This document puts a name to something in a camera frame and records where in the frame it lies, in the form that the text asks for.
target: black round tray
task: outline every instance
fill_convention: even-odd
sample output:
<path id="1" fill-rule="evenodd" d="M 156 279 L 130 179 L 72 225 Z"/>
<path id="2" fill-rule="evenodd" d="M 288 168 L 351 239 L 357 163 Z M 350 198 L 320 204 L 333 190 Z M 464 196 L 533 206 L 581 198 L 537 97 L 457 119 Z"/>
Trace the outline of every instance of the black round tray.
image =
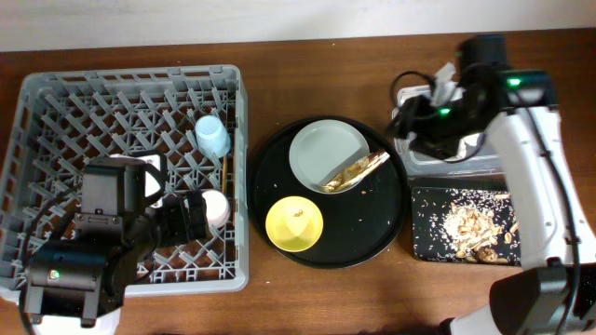
<path id="1" fill-rule="evenodd" d="M 385 149 L 391 159 L 346 192 L 319 194 L 309 190 L 291 172 L 290 145 L 303 127 L 323 119 L 350 124 L 364 136 L 371 152 Z M 283 128 L 254 156 L 249 173 L 249 213 L 257 230 L 284 256 L 316 268 L 347 267 L 374 257 L 397 236 L 410 206 L 407 175 L 393 147 L 371 128 L 344 117 L 309 118 Z M 291 195 L 310 199 L 323 215 L 320 239 L 302 252 L 275 247 L 264 228 L 269 209 Z"/>

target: yellow bowl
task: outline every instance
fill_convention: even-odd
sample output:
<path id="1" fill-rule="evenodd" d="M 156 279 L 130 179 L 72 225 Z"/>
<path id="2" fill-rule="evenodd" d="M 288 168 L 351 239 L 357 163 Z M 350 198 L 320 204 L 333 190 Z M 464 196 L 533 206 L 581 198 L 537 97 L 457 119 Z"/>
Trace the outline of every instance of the yellow bowl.
<path id="1" fill-rule="evenodd" d="M 265 219 L 265 230 L 276 247 L 304 251 L 323 233 L 323 216 L 317 205 L 301 196 L 288 196 L 273 205 Z"/>

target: white container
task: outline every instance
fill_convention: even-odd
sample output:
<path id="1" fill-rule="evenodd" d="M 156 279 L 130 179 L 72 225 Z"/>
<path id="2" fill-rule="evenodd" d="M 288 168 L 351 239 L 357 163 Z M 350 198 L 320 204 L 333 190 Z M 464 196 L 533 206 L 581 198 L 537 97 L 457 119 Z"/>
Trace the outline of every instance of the white container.
<path id="1" fill-rule="evenodd" d="M 217 190 L 203 192 L 207 205 L 207 223 L 215 228 L 220 228 L 230 218 L 230 203 L 225 195 Z"/>
<path id="2" fill-rule="evenodd" d="M 206 157 L 215 154 L 217 158 L 222 158 L 230 152 L 232 141 L 219 117 L 205 115 L 199 118 L 195 133 L 198 150 Z"/>

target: gray bin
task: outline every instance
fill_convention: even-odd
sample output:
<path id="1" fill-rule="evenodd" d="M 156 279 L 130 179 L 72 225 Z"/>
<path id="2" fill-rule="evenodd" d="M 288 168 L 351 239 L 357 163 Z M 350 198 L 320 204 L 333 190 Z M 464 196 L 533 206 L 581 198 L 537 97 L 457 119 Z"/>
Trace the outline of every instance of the gray bin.
<path id="1" fill-rule="evenodd" d="M 17 300 L 26 281 L 21 253 L 37 250 L 81 194 L 52 208 L 24 246 L 24 232 L 46 201 L 80 182 L 90 158 L 150 149 L 168 157 L 169 196 L 225 188 L 234 215 L 224 227 L 210 227 L 207 239 L 157 250 L 150 284 L 129 286 L 127 296 L 243 289 L 249 277 L 247 103 L 240 70 L 231 65 L 27 76 L 0 180 L 0 296 Z M 196 147 L 194 124 L 204 114 L 219 116 L 234 142 L 219 161 Z M 147 268 L 139 264 L 138 271 Z"/>

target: brown tabletop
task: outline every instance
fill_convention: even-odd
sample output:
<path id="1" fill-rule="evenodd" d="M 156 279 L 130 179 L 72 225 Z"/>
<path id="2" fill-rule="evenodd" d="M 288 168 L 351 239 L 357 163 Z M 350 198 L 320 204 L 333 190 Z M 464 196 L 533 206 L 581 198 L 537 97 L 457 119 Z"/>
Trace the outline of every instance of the brown tabletop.
<path id="1" fill-rule="evenodd" d="M 20 83 L 35 72 L 235 64 L 249 95 L 250 151 L 281 127 L 332 114 L 382 131 L 388 88 L 406 70 L 436 72 L 471 34 L 305 42 L 0 53 L 0 156 Z M 596 30 L 506 33 L 510 62 L 550 73 L 579 199 L 596 225 Z M 419 82 L 404 80 L 404 86 Z M 358 333 L 436 324 L 488 302 L 491 284 L 520 270 L 417 261 L 408 223 L 376 258 L 316 270 L 269 247 L 250 227 L 250 281 L 238 293 L 126 299 L 117 333 Z M 3 333 L 21 333 L 17 307 L 0 301 Z"/>

